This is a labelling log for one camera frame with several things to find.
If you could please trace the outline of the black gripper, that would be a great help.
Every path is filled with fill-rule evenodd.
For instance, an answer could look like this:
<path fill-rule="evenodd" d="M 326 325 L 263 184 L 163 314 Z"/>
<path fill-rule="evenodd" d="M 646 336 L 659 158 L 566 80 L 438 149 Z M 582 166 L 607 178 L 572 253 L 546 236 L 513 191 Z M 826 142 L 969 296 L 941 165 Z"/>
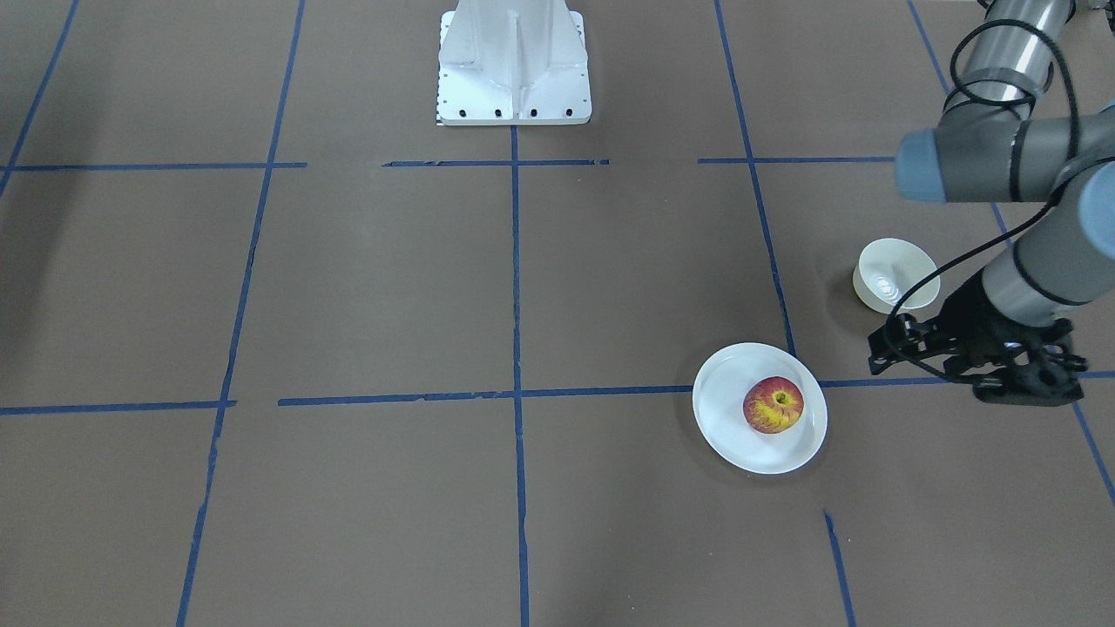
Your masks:
<path fill-rule="evenodd" d="M 1000 314 L 983 284 L 968 278 L 933 318 L 937 332 L 950 343 L 944 373 L 968 382 L 977 401 L 1059 408 L 1083 401 L 1079 374 L 1087 360 L 1074 353 L 1068 319 L 1036 327 Z"/>

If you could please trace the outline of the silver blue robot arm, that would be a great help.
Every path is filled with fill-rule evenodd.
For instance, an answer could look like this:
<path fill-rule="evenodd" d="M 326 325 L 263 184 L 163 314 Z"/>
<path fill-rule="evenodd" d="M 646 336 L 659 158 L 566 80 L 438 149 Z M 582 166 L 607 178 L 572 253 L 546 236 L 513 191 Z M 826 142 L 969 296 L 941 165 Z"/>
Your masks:
<path fill-rule="evenodd" d="M 1043 203 L 1007 232 L 1007 250 L 920 322 L 904 300 L 867 338 L 869 370 L 908 361 L 977 401 L 1058 408 L 1080 401 L 1088 364 L 1067 314 L 1111 293 L 1112 108 L 1083 116 L 1058 48 L 1072 1 L 987 1 L 950 60 L 935 127 L 896 151 L 909 201 Z"/>

